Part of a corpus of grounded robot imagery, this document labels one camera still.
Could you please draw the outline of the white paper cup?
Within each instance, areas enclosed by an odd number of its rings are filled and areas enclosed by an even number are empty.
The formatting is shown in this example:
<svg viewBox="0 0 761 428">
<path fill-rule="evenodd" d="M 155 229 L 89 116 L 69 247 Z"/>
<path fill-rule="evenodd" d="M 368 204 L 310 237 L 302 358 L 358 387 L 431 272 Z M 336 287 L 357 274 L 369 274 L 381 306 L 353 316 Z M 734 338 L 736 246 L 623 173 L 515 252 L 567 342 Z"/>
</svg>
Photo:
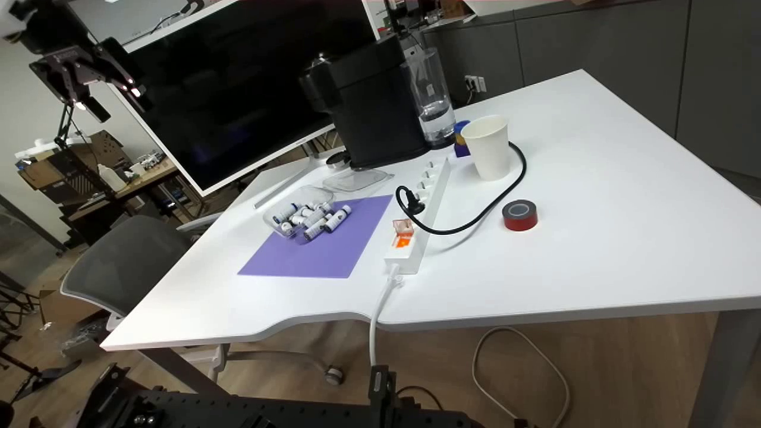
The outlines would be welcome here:
<svg viewBox="0 0 761 428">
<path fill-rule="evenodd" d="M 471 121 L 461 130 L 473 165 L 484 181 L 505 178 L 511 170 L 508 120 L 489 115 Z"/>
</svg>

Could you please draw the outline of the clear plastic bowl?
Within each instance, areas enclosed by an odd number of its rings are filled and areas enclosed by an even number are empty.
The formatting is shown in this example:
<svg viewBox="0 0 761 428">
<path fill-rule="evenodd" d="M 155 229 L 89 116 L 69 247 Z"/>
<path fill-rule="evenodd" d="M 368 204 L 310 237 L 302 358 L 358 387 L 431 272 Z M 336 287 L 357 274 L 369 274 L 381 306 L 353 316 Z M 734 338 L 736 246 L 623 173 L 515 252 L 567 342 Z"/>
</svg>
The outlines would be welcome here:
<svg viewBox="0 0 761 428">
<path fill-rule="evenodd" d="M 298 205 L 305 205 L 308 203 L 318 202 L 331 202 L 332 203 L 332 211 L 334 211 L 334 201 L 335 196 L 334 193 L 325 190 L 323 188 L 318 188 L 314 186 L 302 186 L 294 191 L 291 191 L 289 193 L 285 193 L 283 197 L 279 197 L 275 200 L 275 202 L 269 206 L 268 209 L 265 209 L 262 214 L 262 219 L 266 225 L 268 225 L 272 230 L 277 233 L 277 235 L 280 235 L 275 228 L 272 221 L 269 221 L 266 219 L 266 217 L 270 214 L 274 214 L 275 211 L 278 209 L 282 209 L 285 205 L 289 203 L 295 203 Z"/>
</svg>

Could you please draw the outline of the heap of small white bottles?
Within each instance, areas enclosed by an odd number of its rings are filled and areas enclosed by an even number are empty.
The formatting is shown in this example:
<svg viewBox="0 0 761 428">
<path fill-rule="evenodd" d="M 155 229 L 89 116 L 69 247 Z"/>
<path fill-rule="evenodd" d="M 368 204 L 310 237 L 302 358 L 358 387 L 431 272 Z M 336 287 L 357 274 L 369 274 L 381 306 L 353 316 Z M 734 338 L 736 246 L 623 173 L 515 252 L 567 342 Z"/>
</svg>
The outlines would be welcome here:
<svg viewBox="0 0 761 428">
<path fill-rule="evenodd" d="M 334 214 L 331 202 L 313 202 L 305 205 L 289 203 L 266 217 L 275 230 L 289 240 L 312 242 L 323 232 L 323 227 Z"/>
</svg>

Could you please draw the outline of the small white bottle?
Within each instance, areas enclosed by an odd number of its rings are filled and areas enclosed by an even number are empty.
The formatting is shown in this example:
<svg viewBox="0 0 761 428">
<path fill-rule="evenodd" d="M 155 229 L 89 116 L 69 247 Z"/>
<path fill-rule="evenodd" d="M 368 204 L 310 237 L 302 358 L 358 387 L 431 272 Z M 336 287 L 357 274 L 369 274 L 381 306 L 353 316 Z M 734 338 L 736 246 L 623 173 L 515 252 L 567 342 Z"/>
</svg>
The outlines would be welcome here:
<svg viewBox="0 0 761 428">
<path fill-rule="evenodd" d="M 333 233 L 345 222 L 352 212 L 353 209 L 349 205 L 344 205 L 337 211 L 332 212 L 331 216 L 326 218 L 326 222 L 322 225 L 323 230 L 327 233 Z"/>
</svg>

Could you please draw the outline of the clear plastic tray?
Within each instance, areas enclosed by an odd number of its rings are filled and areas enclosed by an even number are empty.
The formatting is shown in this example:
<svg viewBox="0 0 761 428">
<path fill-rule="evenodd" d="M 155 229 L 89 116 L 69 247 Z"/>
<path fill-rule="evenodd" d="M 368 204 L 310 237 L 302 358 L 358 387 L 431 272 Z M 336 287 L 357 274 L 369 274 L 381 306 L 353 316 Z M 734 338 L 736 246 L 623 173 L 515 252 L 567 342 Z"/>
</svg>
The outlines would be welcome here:
<svg viewBox="0 0 761 428">
<path fill-rule="evenodd" d="M 391 178 L 392 174 L 378 169 L 346 170 L 324 179 L 322 187 L 330 191 L 353 193 Z"/>
</svg>

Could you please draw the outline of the white power strip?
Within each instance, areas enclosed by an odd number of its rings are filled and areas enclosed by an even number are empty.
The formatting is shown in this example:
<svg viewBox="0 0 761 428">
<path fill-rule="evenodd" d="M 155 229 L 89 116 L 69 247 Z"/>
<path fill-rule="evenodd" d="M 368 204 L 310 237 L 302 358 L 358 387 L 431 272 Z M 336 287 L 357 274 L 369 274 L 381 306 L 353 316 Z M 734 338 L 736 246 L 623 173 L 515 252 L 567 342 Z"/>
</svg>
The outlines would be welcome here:
<svg viewBox="0 0 761 428">
<path fill-rule="evenodd" d="M 449 173 L 451 173 L 451 163 L 448 157 L 428 160 L 424 164 L 420 178 L 411 189 L 417 201 L 424 206 L 422 212 L 416 214 L 415 217 L 430 228 L 434 225 L 443 200 Z M 426 254 L 430 233 L 402 215 L 402 212 L 397 212 L 392 217 L 392 230 L 395 235 L 384 260 L 389 268 L 396 266 L 397 270 L 394 272 L 398 275 L 415 275 Z"/>
</svg>

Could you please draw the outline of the grey office chair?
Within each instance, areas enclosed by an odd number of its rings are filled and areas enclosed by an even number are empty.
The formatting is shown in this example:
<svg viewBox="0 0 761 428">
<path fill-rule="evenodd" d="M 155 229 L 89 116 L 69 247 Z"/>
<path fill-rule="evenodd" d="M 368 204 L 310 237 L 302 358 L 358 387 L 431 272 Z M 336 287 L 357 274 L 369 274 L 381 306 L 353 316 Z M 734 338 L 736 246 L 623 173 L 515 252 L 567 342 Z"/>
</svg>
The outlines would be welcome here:
<svg viewBox="0 0 761 428">
<path fill-rule="evenodd" d="M 107 331 L 113 331 L 190 249 L 194 238 L 220 217 L 218 212 L 177 228 L 149 216 L 130 217 L 84 252 L 65 274 L 60 292 L 108 311 Z M 221 344 L 209 351 L 186 353 L 182 358 L 188 363 L 207 363 L 207 377 L 214 383 L 228 362 L 265 358 L 309 363 L 322 372 L 330 385 L 344 382 L 340 368 L 309 353 L 231 351 L 230 344 Z"/>
</svg>

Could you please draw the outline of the purple mat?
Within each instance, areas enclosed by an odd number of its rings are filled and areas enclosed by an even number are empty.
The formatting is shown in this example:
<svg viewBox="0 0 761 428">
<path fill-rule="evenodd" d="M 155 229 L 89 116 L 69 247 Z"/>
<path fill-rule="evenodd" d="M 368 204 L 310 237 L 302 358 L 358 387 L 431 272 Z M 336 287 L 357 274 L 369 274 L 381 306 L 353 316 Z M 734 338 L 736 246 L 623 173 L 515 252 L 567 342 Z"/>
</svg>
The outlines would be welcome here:
<svg viewBox="0 0 761 428">
<path fill-rule="evenodd" d="M 391 195 L 340 200 L 336 209 L 348 206 L 348 218 L 335 231 L 323 231 L 313 241 L 303 236 L 286 238 L 272 231 L 238 272 L 245 276 L 346 279 L 391 202 Z"/>
</svg>

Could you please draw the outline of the cardboard box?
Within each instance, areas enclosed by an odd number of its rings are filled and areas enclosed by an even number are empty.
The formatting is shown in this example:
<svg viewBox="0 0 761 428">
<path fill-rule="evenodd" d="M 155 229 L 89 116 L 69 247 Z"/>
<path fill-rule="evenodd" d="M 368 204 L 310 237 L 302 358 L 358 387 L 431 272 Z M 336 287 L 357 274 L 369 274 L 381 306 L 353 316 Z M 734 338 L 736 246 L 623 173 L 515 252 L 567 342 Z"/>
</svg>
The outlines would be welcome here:
<svg viewBox="0 0 761 428">
<path fill-rule="evenodd" d="M 75 325 L 102 311 L 95 304 L 63 295 L 57 289 L 42 289 L 39 298 L 43 323 Z"/>
</svg>

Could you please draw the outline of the large white-framed monitor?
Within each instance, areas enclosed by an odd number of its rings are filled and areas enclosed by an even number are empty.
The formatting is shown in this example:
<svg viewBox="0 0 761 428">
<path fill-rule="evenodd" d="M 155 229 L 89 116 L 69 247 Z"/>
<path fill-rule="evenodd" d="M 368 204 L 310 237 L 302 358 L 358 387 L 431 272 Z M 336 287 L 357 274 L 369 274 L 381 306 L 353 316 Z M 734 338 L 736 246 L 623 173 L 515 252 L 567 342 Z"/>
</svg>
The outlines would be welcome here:
<svg viewBox="0 0 761 428">
<path fill-rule="evenodd" d="M 365 0 L 73 0 L 95 40 L 136 63 L 144 106 L 115 98 L 209 195 L 332 129 L 298 82 L 320 54 L 379 37 Z"/>
</svg>

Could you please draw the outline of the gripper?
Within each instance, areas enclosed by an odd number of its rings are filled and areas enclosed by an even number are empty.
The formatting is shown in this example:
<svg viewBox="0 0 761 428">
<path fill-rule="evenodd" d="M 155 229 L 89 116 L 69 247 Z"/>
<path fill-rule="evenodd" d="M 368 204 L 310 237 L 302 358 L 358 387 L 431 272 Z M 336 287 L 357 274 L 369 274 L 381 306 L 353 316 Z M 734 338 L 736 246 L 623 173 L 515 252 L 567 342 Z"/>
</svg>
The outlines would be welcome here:
<svg viewBox="0 0 761 428">
<path fill-rule="evenodd" d="M 66 108 L 84 111 L 98 124 L 109 121 L 112 115 L 88 89 L 96 81 L 121 90 L 137 111 L 153 108 L 135 60 L 112 37 L 93 43 L 68 5 L 21 5 L 21 19 L 26 25 L 22 44 L 41 57 L 31 70 Z"/>
</svg>

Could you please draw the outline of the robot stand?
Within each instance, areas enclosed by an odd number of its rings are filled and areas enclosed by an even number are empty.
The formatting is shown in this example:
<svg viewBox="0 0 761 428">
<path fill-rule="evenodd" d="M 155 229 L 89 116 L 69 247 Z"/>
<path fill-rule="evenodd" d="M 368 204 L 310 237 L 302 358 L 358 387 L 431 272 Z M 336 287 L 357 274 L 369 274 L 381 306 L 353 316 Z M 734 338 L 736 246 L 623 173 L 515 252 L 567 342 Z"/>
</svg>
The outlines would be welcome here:
<svg viewBox="0 0 761 428">
<path fill-rule="evenodd" d="M 201 395 L 145 388 L 112 364 L 64 428 L 483 428 L 465 413 L 424 409 L 373 366 L 365 405 Z"/>
</svg>

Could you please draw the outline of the red tape roll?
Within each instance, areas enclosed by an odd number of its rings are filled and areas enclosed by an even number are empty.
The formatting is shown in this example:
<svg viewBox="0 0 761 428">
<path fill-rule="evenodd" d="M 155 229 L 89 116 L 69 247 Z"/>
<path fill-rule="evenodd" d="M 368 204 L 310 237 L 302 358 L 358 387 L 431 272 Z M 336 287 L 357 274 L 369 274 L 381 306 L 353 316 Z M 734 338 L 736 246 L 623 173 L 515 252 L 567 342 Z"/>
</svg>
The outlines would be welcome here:
<svg viewBox="0 0 761 428">
<path fill-rule="evenodd" d="M 503 222 L 510 231 L 527 231 L 538 222 L 536 204 L 530 200 L 514 200 L 502 208 Z"/>
</svg>

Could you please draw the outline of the black coffee machine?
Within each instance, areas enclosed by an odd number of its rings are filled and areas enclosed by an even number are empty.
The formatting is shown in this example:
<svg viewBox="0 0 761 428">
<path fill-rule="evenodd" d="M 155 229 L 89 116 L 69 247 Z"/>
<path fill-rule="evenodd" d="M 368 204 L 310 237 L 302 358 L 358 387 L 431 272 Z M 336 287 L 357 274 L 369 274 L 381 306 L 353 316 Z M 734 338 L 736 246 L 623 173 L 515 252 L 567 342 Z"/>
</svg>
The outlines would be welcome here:
<svg viewBox="0 0 761 428">
<path fill-rule="evenodd" d="M 299 79 L 315 111 L 329 114 L 355 171 L 406 162 L 455 143 L 455 116 L 437 49 L 411 56 L 385 36 Z"/>
</svg>

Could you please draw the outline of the cluttered wooden table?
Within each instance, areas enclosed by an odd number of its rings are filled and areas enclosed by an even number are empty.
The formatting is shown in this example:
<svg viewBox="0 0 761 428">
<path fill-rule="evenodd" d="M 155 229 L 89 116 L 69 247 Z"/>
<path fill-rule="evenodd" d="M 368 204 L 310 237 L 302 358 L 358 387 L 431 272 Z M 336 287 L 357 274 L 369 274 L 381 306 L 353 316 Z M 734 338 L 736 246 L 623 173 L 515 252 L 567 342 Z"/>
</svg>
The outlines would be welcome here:
<svg viewBox="0 0 761 428">
<path fill-rule="evenodd" d="M 17 160 L 17 174 L 47 197 L 61 212 L 74 240 L 90 246 L 128 217 L 158 219 L 175 216 L 168 203 L 179 203 L 169 182 L 180 180 L 180 189 L 191 198 L 195 193 L 183 181 L 169 158 L 135 174 L 136 160 L 106 131 L 84 137 L 75 133 L 68 149 L 55 144 L 35 156 Z"/>
</svg>

